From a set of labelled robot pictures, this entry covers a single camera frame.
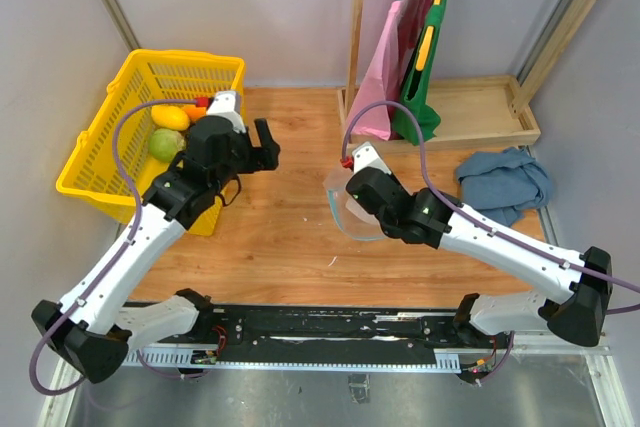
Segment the clear zip top bag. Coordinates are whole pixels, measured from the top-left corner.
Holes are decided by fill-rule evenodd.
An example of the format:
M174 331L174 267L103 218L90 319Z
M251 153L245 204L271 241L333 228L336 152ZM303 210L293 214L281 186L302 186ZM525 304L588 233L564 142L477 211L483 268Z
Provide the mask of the clear zip top bag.
M352 172L335 166L323 182L329 208L338 228L358 241L377 241L385 236L377 219L368 214L346 191Z

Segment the green cabbage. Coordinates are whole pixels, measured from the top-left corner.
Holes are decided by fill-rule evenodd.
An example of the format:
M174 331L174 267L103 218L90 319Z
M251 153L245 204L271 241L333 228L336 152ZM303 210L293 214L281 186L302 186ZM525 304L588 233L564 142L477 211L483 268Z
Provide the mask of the green cabbage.
M157 161L170 163L185 146L185 138L180 132L158 128L149 139L148 151Z

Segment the yellow plastic basket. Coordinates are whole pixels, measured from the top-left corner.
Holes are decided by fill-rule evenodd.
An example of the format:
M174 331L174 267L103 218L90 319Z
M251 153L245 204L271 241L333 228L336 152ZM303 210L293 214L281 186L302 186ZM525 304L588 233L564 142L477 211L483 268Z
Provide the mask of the yellow plastic basket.
M56 181L59 193L83 200L121 224L135 213L135 201L122 179L112 152L113 133L122 116L141 103L156 99L213 97L235 90L244 96L246 64L242 58L188 50L132 51L106 88L106 97L76 145ZM148 152L155 130L151 109L134 114L118 137L118 153L140 194L168 164ZM202 214L189 234L211 236L222 204Z

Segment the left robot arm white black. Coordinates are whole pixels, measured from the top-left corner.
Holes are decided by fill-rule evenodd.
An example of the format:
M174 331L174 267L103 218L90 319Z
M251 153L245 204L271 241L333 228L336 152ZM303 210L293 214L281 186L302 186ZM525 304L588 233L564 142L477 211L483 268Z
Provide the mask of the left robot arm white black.
M173 335L207 340L214 306L191 289L147 307L125 309L131 292L156 260L244 174L273 171L280 146L264 118L254 122L260 140L236 130L225 116L201 118L185 150L158 175L142 197L131 223L87 276L59 302L42 300L31 318L49 347L97 384L112 376L133 351Z

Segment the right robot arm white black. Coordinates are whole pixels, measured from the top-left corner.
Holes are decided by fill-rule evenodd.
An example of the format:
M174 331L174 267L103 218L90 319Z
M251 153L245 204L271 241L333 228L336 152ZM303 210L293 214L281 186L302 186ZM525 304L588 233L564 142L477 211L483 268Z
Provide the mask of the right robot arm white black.
M355 173L346 191L385 236L467 255L531 286L519 294L465 295L452 324L463 346L511 331L551 332L581 347L598 345L612 292L605 279L611 273L607 252L553 247L490 220L476 225L471 207L428 188L410 194L378 168Z

